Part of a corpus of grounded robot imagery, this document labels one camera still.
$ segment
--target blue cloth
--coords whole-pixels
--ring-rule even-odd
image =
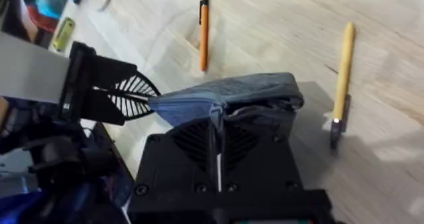
[[[248,113],[258,114],[270,111],[261,106],[264,102],[273,101],[276,108],[272,112],[281,113],[287,105],[298,109],[303,105],[303,96],[297,87],[295,78],[290,73],[254,74],[235,78],[224,78],[207,82],[195,87],[175,91],[158,97],[150,97],[148,104],[159,116],[172,126],[178,126],[194,119],[206,118],[222,106],[225,110],[241,109],[240,112],[225,118],[237,119]]]
[[[37,10],[41,15],[60,19],[67,0],[35,0]]]
[[[34,192],[0,199],[0,224],[18,224],[21,214],[44,194]]]

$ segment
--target screw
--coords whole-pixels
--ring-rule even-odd
[[[278,135],[276,135],[276,136],[272,137],[272,140],[273,140],[274,142],[279,142],[279,141],[280,141],[280,138],[279,138],[279,136],[278,136]]]
[[[298,188],[299,187],[299,185],[297,184],[297,183],[295,183],[295,182],[293,182],[293,181],[287,181],[286,182],[286,188],[288,189],[288,190],[294,190],[294,189],[296,189],[296,188]]]
[[[228,192],[235,192],[239,190],[239,187],[235,184],[229,184],[227,189]]]
[[[144,184],[140,184],[135,188],[135,194],[139,196],[144,196],[148,193],[148,186]]]
[[[198,192],[198,193],[207,192],[207,186],[205,184],[199,184],[196,187],[196,192]]]

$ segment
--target wooden table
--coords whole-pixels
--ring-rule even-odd
[[[305,96],[291,145],[307,188],[325,188],[347,223],[424,223],[424,0],[211,0],[209,71],[199,71],[199,0],[99,0],[73,8],[74,39],[132,62],[162,93],[291,72]],[[343,29],[356,25],[348,129],[329,154]],[[136,175],[151,115],[108,126]]]

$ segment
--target vent slot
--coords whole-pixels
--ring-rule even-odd
[[[208,120],[190,124],[173,135],[174,143],[203,172],[207,169]]]
[[[228,147],[227,171],[234,170],[258,144],[258,141],[259,138],[256,134],[240,127],[228,126],[226,140]]]

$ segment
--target orange pen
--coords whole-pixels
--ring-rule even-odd
[[[200,70],[202,72],[207,69],[207,33],[208,33],[208,20],[209,20],[209,0],[200,1]]]

